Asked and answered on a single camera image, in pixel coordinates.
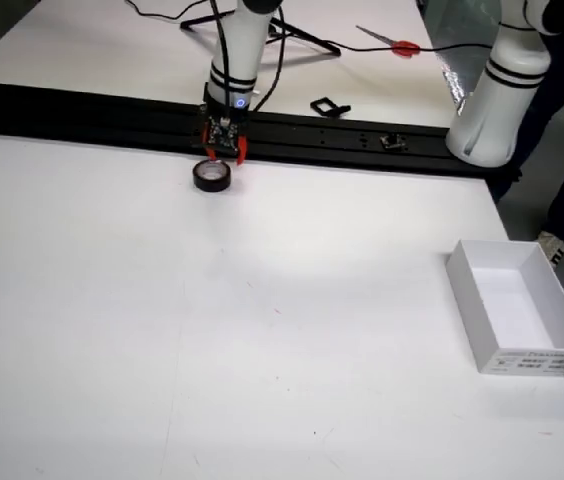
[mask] red scissors handle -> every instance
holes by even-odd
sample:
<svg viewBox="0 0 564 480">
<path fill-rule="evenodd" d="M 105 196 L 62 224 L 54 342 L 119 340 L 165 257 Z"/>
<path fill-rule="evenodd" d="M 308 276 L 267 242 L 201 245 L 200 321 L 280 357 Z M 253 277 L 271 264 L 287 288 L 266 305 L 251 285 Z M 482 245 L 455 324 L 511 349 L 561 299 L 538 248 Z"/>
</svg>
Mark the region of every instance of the red scissors handle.
<svg viewBox="0 0 564 480">
<path fill-rule="evenodd" d="M 411 58 L 413 55 L 420 53 L 420 46 L 407 40 L 398 40 L 393 42 L 393 53 L 400 57 Z"/>
</svg>

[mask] scissors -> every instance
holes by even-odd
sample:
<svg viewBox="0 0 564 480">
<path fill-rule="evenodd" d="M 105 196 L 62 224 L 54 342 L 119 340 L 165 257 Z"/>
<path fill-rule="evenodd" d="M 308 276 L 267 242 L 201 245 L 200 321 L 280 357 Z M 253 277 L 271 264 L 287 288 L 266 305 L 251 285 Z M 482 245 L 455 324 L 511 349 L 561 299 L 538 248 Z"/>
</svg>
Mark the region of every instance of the scissors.
<svg viewBox="0 0 564 480">
<path fill-rule="evenodd" d="M 371 35 L 373 38 L 389 45 L 394 49 L 393 53 L 400 57 L 411 58 L 413 55 L 418 55 L 420 53 L 420 46 L 413 42 L 408 42 L 406 40 L 392 40 L 389 37 L 372 32 L 371 30 L 359 25 L 356 25 L 356 27 L 367 35 Z"/>
</svg>

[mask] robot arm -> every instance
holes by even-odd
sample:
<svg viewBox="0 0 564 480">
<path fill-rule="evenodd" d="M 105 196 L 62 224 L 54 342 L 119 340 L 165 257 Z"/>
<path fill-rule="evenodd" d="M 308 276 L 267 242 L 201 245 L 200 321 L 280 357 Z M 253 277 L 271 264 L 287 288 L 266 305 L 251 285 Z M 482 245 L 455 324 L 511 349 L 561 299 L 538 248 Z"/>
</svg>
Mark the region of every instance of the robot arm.
<svg viewBox="0 0 564 480">
<path fill-rule="evenodd" d="M 219 38 L 204 92 L 202 143 L 210 158 L 215 158 L 217 150 L 236 155 L 238 164 L 244 161 L 246 115 L 269 36 L 269 23 L 281 3 L 282 0 L 238 0 L 235 12 L 220 20 L 225 45 Z"/>
<path fill-rule="evenodd" d="M 501 0 L 502 21 L 473 94 L 447 135 L 449 150 L 480 167 L 506 164 L 531 100 L 551 63 L 538 32 L 564 30 L 563 0 Z"/>
</svg>

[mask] floor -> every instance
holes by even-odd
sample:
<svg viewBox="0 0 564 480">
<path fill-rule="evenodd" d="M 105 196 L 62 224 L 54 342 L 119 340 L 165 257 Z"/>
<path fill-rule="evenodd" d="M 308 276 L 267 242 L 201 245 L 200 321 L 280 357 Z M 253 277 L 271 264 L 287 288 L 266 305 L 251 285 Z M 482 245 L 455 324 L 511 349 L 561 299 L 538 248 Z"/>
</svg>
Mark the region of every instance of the floor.
<svg viewBox="0 0 564 480">
<path fill-rule="evenodd" d="M 499 0 L 431 0 L 424 11 L 435 46 L 477 41 L 492 43 L 497 32 Z M 444 54 L 452 91 L 470 92 L 482 72 L 486 51 Z M 564 180 L 564 108 L 549 124 L 542 143 L 523 169 L 523 178 L 498 209 L 511 239 L 533 240 Z M 564 262 L 557 271 L 564 287 Z"/>
</svg>

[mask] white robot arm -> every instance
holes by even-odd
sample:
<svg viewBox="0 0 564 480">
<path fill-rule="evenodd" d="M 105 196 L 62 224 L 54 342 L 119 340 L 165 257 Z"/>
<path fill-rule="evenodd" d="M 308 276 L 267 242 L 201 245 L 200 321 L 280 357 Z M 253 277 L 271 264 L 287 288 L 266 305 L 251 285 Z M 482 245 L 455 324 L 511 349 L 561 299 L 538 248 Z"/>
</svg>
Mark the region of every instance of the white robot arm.
<svg viewBox="0 0 564 480">
<path fill-rule="evenodd" d="M 501 0 L 502 21 L 491 55 L 473 94 L 447 135 L 458 158 L 480 167 L 506 164 L 517 132 L 551 57 L 538 32 L 564 29 L 560 0 Z"/>
</svg>

